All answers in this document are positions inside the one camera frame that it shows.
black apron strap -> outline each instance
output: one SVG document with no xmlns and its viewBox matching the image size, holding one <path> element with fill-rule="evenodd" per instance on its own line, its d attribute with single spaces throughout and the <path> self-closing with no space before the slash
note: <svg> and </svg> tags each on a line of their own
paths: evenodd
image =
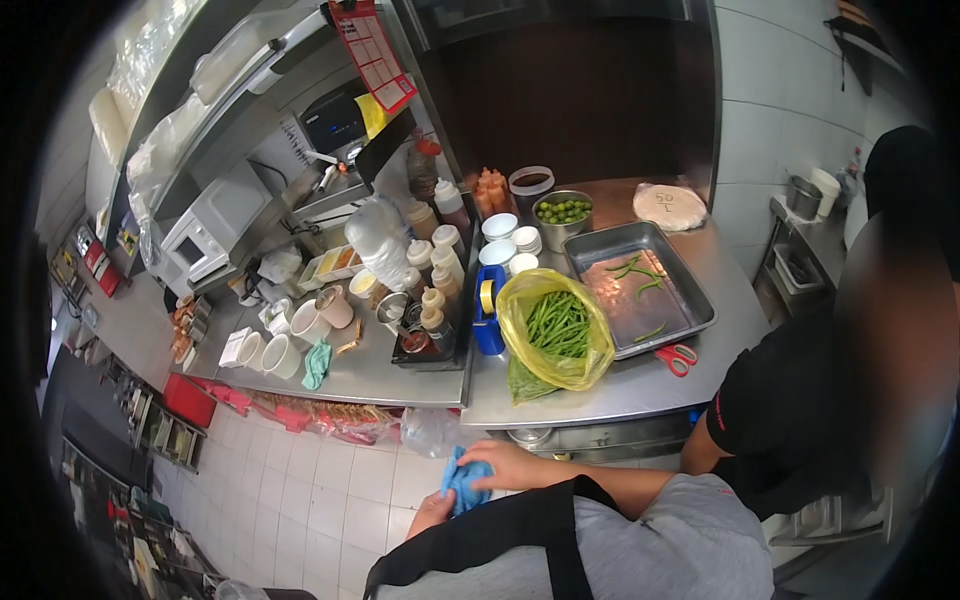
<svg viewBox="0 0 960 600">
<path fill-rule="evenodd" d="M 382 557 L 367 576 L 364 597 L 374 597 L 382 585 L 409 586 L 427 571 L 459 573 L 529 545 L 546 551 L 555 600 L 592 598 L 577 547 L 574 495 L 617 510 L 610 495 L 585 475 L 482 504 Z"/>
</svg>

white tile floor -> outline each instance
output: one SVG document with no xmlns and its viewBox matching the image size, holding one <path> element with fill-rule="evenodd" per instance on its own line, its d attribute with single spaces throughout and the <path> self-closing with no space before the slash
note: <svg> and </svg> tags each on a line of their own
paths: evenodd
<svg viewBox="0 0 960 600">
<path fill-rule="evenodd" d="M 155 462 L 161 501 L 222 573 L 320 600 L 360 597 L 446 466 L 397 444 L 289 433 L 223 405 L 207 434 L 199 474 Z"/>
</svg>

person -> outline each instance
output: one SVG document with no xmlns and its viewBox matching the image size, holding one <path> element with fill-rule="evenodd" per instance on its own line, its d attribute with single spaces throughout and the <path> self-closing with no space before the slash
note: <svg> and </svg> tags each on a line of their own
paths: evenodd
<svg viewBox="0 0 960 600">
<path fill-rule="evenodd" d="M 525 491 L 448 518 L 454 494 L 423 500 L 407 540 L 367 579 L 377 600 L 482 597 L 767 600 L 759 521 L 720 478 L 539 458 L 482 440 L 476 490 Z"/>
<path fill-rule="evenodd" d="M 869 494 L 872 477 L 893 482 L 918 443 L 911 428 L 940 447 L 956 391 L 960 252 L 935 155 L 917 127 L 877 141 L 864 174 L 871 222 L 837 297 L 741 352 L 684 445 L 682 472 L 720 476 L 764 520 L 827 494 Z"/>
</svg>

paper sign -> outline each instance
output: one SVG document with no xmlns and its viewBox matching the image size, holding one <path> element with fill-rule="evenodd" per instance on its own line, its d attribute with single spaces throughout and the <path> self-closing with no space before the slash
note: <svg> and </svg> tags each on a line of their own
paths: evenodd
<svg viewBox="0 0 960 600">
<path fill-rule="evenodd" d="M 383 35 L 373 0 L 359 0 L 356 8 L 349 12 L 336 2 L 329 4 L 337 31 L 367 89 L 384 110 L 389 114 L 396 113 L 417 93 L 417 89 L 396 62 L 394 51 Z"/>
</svg>

hand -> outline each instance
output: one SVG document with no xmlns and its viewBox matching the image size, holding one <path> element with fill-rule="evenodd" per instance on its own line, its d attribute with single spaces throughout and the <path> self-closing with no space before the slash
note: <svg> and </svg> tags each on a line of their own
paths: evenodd
<svg viewBox="0 0 960 600">
<path fill-rule="evenodd" d="M 453 501 L 456 497 L 457 493 L 454 490 L 447 490 L 446 497 L 443 498 L 440 497 L 440 490 L 425 497 L 414 516 L 414 521 L 410 523 L 407 539 L 418 535 L 424 529 L 446 522 L 450 513 L 453 512 Z"/>
<path fill-rule="evenodd" d="M 550 476 L 556 461 L 539 458 L 509 442 L 481 440 L 468 448 L 457 465 L 484 461 L 493 467 L 493 476 L 481 477 L 470 487 L 474 490 L 530 490 L 553 483 Z"/>
</svg>

